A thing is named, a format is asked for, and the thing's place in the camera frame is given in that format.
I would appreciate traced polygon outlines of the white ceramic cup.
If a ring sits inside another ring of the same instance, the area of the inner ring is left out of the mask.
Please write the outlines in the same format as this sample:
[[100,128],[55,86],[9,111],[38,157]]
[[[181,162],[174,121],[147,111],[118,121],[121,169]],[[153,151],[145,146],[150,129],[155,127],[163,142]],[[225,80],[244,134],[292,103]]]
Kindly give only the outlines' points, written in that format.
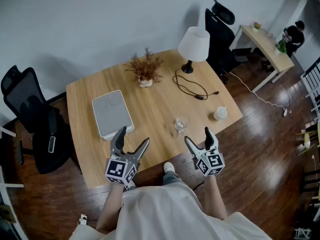
[[228,116],[227,108],[219,106],[214,112],[213,117],[215,120],[220,121],[225,119]]

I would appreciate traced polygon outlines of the black headrest office chair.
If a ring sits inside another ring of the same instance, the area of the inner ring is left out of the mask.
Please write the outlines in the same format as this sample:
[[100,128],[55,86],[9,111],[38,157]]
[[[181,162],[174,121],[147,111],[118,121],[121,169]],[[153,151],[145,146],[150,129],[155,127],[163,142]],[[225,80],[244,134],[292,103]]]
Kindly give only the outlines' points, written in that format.
[[226,72],[232,71],[240,64],[248,61],[246,56],[240,56],[230,50],[235,40],[234,32],[229,26],[235,23],[235,15],[217,0],[213,0],[211,9],[205,10],[205,30],[210,34],[209,52],[206,61],[220,78],[227,84]]

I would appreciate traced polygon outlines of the dried brown potted plant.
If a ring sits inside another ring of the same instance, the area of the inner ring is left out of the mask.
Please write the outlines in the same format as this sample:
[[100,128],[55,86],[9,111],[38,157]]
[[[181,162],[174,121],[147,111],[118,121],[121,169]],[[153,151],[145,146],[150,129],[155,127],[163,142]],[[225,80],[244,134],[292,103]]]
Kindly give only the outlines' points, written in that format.
[[141,85],[143,82],[152,81],[152,83],[158,84],[163,80],[163,76],[159,74],[159,68],[165,62],[160,55],[154,54],[148,47],[144,49],[144,56],[138,57],[137,53],[134,53],[129,61],[125,65],[125,71],[132,72],[134,74],[134,80]]

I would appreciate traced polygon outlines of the white frame table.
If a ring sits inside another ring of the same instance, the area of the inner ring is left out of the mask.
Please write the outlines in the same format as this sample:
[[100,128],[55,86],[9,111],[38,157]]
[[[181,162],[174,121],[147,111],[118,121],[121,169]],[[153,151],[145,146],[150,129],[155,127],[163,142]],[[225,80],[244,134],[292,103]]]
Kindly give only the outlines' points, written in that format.
[[[16,133],[8,130],[8,129],[5,129],[4,127],[0,126],[0,131],[7,134],[7,135],[10,135],[12,137],[16,137]],[[9,184],[9,183],[0,183],[0,187],[1,188],[24,188],[24,185],[23,184]]]

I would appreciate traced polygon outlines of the black mesh office chair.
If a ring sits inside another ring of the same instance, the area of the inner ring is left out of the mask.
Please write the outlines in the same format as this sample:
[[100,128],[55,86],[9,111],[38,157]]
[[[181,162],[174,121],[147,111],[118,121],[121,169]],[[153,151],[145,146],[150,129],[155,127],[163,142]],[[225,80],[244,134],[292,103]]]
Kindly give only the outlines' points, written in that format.
[[[46,101],[33,68],[19,71],[13,65],[1,80],[0,88],[4,103],[32,134],[32,148],[18,145],[20,164],[24,163],[24,155],[31,155],[40,174],[54,172],[68,159],[79,165],[73,152],[71,127],[60,110]],[[48,152],[51,136],[56,138],[53,153]]]

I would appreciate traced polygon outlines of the person's right forearm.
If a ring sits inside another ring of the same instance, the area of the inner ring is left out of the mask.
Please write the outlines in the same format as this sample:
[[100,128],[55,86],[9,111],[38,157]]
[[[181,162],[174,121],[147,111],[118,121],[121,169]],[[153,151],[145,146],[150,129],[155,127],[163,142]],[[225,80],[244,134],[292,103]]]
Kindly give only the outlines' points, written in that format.
[[204,211],[208,216],[222,221],[228,216],[214,175],[204,179]]

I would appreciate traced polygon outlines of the clear drinking glass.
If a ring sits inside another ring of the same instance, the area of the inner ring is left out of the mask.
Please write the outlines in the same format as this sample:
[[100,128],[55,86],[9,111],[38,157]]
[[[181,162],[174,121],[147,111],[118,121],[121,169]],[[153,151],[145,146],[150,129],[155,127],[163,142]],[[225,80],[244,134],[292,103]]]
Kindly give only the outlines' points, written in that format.
[[190,118],[187,115],[181,114],[175,118],[174,127],[180,134],[189,126],[189,124]]

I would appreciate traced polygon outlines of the person's white shirt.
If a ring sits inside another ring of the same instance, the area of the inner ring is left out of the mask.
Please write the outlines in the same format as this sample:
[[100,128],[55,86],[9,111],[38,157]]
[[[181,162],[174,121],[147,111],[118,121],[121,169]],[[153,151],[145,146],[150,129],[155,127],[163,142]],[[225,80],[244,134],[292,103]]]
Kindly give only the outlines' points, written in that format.
[[235,212],[225,220],[206,215],[184,183],[140,187],[125,192],[116,229],[102,234],[78,225],[69,240],[272,240]]

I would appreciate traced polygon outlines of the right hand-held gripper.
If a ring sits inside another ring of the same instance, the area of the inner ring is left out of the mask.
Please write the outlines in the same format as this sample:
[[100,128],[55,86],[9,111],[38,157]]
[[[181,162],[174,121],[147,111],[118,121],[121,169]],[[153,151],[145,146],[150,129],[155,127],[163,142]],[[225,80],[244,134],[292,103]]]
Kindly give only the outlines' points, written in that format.
[[199,169],[203,176],[218,175],[225,168],[223,154],[218,150],[218,139],[215,134],[206,126],[205,149],[199,148],[188,136],[184,142],[195,160],[195,168]]

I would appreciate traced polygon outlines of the white railing chair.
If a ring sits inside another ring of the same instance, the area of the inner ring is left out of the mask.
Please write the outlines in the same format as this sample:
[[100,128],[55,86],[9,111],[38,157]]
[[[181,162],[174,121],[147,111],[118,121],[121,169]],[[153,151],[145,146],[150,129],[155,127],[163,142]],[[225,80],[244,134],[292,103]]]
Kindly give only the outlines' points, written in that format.
[[300,76],[306,90],[305,98],[310,98],[313,104],[311,112],[316,113],[320,121],[320,57]]

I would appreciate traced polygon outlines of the white shade table lamp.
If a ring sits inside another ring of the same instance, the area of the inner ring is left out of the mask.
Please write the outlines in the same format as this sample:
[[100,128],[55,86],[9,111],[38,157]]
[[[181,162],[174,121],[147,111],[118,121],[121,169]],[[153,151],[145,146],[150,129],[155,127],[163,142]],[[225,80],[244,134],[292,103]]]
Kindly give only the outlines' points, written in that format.
[[181,70],[191,74],[194,71],[192,62],[205,61],[209,56],[209,48],[210,33],[198,26],[189,27],[177,48],[179,54],[188,60]]

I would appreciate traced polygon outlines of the small green potted plant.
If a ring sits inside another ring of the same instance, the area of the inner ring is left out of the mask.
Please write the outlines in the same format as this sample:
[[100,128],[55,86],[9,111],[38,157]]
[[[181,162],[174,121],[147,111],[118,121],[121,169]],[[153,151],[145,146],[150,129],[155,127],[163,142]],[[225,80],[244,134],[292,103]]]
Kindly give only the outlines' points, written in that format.
[[287,48],[286,48],[286,42],[282,39],[279,42],[275,44],[275,54],[286,54]]

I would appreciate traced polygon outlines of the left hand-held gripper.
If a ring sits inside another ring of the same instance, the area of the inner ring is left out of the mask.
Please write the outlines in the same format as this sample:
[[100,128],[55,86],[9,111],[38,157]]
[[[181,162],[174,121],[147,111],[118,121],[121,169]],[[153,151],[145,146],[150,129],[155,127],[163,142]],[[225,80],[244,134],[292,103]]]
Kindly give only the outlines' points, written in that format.
[[123,186],[129,186],[131,184],[131,181],[138,172],[140,159],[150,144],[150,138],[148,137],[142,141],[134,152],[127,152],[125,154],[123,147],[126,132],[127,127],[124,126],[119,129],[111,139],[111,157],[106,160],[106,170],[104,174],[111,183]]

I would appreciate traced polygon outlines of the light wooden desk white legs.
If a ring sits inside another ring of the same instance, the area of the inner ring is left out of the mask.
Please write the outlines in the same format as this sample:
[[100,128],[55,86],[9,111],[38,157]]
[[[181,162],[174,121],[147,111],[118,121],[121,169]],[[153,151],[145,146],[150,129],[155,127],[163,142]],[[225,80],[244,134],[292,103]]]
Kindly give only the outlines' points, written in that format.
[[259,48],[265,57],[270,61],[271,66],[274,68],[274,70],[252,90],[254,93],[256,93],[269,81],[275,83],[294,66],[294,63],[286,53],[281,53],[276,49],[276,41],[271,37],[268,37],[265,30],[260,29],[255,31],[251,26],[248,25],[239,26],[235,38],[229,46],[230,50],[236,48],[242,34],[245,34],[253,43],[253,47],[250,51],[253,52],[255,48]]

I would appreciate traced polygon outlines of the person's right white shoe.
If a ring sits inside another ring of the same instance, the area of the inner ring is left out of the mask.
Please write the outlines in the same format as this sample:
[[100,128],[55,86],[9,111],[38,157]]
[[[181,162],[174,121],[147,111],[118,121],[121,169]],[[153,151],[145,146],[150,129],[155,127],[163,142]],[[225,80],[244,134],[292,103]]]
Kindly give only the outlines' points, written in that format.
[[171,177],[176,175],[175,167],[171,162],[165,162],[163,164],[163,171],[166,177]]

